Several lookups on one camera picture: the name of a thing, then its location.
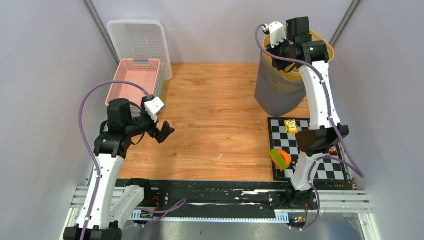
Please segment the yellow slatted waste bin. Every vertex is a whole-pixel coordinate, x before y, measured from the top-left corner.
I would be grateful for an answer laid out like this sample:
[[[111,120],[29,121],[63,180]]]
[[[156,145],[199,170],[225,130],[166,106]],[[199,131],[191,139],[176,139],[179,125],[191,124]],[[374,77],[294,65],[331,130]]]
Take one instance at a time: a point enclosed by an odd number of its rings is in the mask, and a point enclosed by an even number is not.
[[[300,91],[303,86],[303,80],[299,70],[291,63],[286,67],[286,71],[278,70],[273,66],[273,60],[270,56],[261,52],[260,70],[265,80],[277,91],[286,95],[292,95]]]

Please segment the green perforated basket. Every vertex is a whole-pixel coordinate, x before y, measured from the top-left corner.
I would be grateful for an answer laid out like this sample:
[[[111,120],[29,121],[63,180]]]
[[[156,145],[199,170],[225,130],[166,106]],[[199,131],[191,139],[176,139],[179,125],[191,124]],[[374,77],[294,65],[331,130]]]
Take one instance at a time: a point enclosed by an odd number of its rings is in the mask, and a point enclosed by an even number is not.
[[[159,80],[158,80],[157,88],[156,88],[156,95],[155,95],[156,97],[160,98],[160,100],[163,103],[163,106],[160,108],[159,114],[161,114],[166,108],[165,100],[163,99],[164,85],[165,85],[164,70],[163,68],[161,68],[160,74],[159,74]]]

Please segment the pink perforated basket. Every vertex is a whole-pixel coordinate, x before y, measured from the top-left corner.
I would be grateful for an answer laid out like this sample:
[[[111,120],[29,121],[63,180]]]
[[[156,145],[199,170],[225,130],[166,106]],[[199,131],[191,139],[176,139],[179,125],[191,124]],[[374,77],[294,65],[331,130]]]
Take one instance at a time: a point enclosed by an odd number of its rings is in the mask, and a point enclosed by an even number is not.
[[[132,58],[124,58],[120,61],[115,73],[115,81],[126,81],[144,88],[149,94],[155,96],[158,77],[162,63],[159,59],[150,58],[144,62],[136,62]],[[128,84],[114,83],[110,86],[105,105],[114,99],[128,99],[140,104],[146,95],[136,87]]]

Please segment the grey slatted waste bin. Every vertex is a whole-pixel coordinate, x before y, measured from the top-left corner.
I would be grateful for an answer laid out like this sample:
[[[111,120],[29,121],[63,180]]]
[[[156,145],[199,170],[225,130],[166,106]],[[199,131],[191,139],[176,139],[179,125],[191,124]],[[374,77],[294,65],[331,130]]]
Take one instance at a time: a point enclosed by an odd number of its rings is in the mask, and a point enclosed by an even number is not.
[[[296,109],[306,96],[302,81],[290,81],[261,56],[254,93],[262,109],[272,117],[283,116]]]

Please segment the blue perforated basket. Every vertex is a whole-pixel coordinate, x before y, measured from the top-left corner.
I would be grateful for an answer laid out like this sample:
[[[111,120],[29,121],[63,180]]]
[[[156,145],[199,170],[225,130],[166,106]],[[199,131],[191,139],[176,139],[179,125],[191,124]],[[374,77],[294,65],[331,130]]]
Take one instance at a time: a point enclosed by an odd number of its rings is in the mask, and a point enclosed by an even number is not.
[[[163,94],[163,88],[164,88],[164,68],[161,67],[159,76],[157,79],[157,85],[156,85],[154,96],[161,98]]]

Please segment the white perforated basket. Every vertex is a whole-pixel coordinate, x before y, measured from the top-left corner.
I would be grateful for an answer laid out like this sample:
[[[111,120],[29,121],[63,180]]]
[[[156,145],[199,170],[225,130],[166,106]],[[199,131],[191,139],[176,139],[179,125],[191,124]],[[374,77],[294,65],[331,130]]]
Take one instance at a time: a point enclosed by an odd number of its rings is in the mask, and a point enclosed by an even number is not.
[[[173,71],[165,28],[159,19],[120,19],[107,23],[117,57],[122,59],[159,59],[164,79],[171,80]]]

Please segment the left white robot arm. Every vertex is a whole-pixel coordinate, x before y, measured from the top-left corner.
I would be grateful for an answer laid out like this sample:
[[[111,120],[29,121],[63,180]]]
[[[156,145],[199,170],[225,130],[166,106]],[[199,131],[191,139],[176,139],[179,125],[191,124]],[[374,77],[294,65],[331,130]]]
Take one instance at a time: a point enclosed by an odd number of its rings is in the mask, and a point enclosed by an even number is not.
[[[117,98],[107,106],[107,120],[100,125],[94,142],[94,169],[87,198],[75,225],[66,227],[65,240],[120,240],[123,228],[135,208],[149,206],[153,193],[149,180],[132,178],[122,196],[113,204],[118,175],[133,145],[132,138],[148,134],[158,143],[164,142],[175,129],[165,121],[158,129],[158,115],[166,105],[159,97],[143,97],[139,116],[133,117],[134,103]]]

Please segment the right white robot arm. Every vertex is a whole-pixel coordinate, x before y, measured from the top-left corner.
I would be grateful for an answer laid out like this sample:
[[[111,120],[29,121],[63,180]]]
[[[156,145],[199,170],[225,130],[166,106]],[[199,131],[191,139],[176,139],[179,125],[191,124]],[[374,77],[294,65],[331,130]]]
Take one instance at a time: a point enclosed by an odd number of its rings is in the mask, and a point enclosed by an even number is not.
[[[296,134],[299,159],[285,195],[286,204],[298,209],[314,197],[317,162],[349,134],[349,128],[341,124],[334,107],[329,81],[331,47],[313,36],[309,18],[292,18],[285,24],[273,21],[263,26],[263,32],[269,39],[264,54],[271,57],[273,67],[279,71],[293,64],[308,98],[309,128]]]

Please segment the yellow owl toy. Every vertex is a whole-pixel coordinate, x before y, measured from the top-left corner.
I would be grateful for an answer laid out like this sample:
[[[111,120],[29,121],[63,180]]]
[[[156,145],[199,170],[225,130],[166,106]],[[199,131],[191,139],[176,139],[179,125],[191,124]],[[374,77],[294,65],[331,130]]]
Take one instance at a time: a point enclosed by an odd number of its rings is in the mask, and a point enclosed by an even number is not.
[[[284,121],[284,126],[288,134],[295,135],[299,132],[299,127],[295,119],[287,119]]]

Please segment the black white checkerboard mat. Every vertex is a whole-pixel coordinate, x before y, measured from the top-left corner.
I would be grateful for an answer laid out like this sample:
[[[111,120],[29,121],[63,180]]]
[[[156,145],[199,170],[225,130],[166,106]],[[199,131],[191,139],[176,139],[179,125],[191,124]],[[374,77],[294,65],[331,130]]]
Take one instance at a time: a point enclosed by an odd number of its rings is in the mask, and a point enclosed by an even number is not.
[[[288,134],[284,121],[286,117],[268,117],[269,142],[271,149],[283,150],[290,156],[291,161],[299,160],[300,150],[296,142],[294,134]],[[321,182],[347,181],[346,167],[333,159],[321,160],[318,164],[318,169],[314,179]],[[272,176],[274,181],[288,181],[294,175],[294,170],[291,165],[289,168],[280,171],[273,163]]]

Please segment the green orange toy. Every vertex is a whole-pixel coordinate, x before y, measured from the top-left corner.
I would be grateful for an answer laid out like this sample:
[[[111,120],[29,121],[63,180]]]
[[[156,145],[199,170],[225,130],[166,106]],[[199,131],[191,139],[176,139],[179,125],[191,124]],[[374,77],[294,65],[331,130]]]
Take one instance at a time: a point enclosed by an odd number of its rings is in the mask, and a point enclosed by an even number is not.
[[[282,149],[271,149],[268,154],[271,156],[272,162],[280,169],[284,171],[291,166],[290,155]]]

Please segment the red round toy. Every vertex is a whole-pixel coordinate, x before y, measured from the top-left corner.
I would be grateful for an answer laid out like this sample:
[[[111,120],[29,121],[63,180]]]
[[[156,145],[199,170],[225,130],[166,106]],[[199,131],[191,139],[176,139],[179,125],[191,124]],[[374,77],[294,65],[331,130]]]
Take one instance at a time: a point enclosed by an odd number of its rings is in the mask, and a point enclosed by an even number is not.
[[[332,147],[329,149],[328,153],[329,153],[331,156],[337,156],[337,155],[338,155],[338,153],[339,153],[338,147],[337,147],[336,145],[335,145],[335,146],[332,146]]]

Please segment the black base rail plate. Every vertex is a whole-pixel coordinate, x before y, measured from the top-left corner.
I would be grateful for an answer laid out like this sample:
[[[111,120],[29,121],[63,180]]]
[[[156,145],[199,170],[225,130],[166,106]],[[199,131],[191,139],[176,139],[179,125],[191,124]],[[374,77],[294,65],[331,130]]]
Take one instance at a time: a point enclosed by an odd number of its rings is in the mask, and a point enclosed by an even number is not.
[[[308,208],[312,202],[319,206],[319,191],[352,191],[349,184],[320,181],[317,192],[310,200],[290,201],[287,199],[287,181],[201,181],[201,180],[152,180],[151,199],[140,203],[132,219],[149,222],[170,214],[175,217],[186,203],[241,204],[243,200],[264,204],[272,210]],[[305,223],[314,217],[306,213],[295,216],[295,221]]]

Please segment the right corner metal post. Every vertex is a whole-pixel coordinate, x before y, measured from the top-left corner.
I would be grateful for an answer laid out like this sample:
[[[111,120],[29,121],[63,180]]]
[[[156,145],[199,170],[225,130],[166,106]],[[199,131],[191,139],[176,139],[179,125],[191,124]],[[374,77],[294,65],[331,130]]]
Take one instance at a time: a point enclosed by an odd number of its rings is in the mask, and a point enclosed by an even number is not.
[[[344,13],[340,23],[338,24],[331,40],[330,40],[330,45],[332,47],[334,47],[337,42],[339,41],[340,37],[342,36],[342,34],[344,33],[346,27],[348,26],[348,24],[350,23],[351,19],[354,17],[358,7],[360,6],[360,4],[362,3],[362,0],[352,0],[350,2],[349,7],[347,8],[346,12]]]

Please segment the aluminium frame rails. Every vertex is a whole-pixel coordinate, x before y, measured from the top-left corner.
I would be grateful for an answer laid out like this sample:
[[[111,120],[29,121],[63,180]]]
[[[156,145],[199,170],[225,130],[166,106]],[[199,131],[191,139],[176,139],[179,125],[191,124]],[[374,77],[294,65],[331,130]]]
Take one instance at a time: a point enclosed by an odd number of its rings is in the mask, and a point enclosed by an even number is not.
[[[180,208],[176,216],[171,214],[162,218],[163,222],[182,223],[243,223],[243,224],[277,224],[293,230],[295,216],[307,214],[312,217],[319,213],[337,214],[342,217],[356,215],[359,220],[359,231],[366,240],[381,239],[371,205],[364,191],[355,190],[320,190],[319,206],[315,202],[304,210],[277,207],[271,209],[262,203],[249,202],[246,199],[240,204],[230,203],[189,203]]]

